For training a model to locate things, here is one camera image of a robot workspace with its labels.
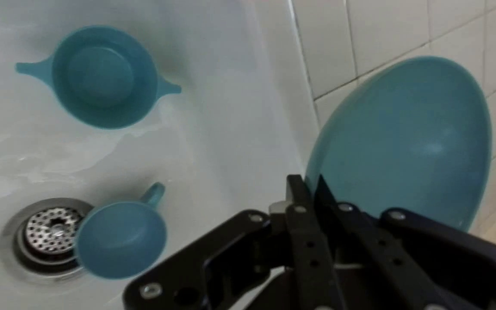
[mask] drain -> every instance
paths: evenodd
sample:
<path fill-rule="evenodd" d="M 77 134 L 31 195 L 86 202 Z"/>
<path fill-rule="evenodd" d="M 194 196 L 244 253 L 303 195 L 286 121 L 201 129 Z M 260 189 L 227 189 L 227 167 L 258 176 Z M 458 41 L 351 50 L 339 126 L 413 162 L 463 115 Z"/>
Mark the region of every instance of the drain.
<path fill-rule="evenodd" d="M 26 207 L 8 220 L 0 238 L 0 255 L 12 274 L 57 281 L 79 272 L 74 236 L 93 210 L 81 200 L 53 198 Z"/>

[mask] white bathtub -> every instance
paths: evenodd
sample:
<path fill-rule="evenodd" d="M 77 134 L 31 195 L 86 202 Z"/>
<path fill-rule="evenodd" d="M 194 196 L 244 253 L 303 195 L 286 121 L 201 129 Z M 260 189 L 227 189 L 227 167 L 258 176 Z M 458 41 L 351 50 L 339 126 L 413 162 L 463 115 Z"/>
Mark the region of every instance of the white bathtub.
<path fill-rule="evenodd" d="M 101 131 L 15 74 L 15 62 L 41 60 L 93 24 L 138 38 L 184 93 Z M 284 198 L 284 177 L 303 172 L 315 136 L 287 0 L 0 0 L 0 231 L 41 198 L 103 205 L 162 181 L 169 255 L 241 208 Z M 125 284 L 82 274 L 39 286 L 0 262 L 0 310 L 117 310 Z"/>

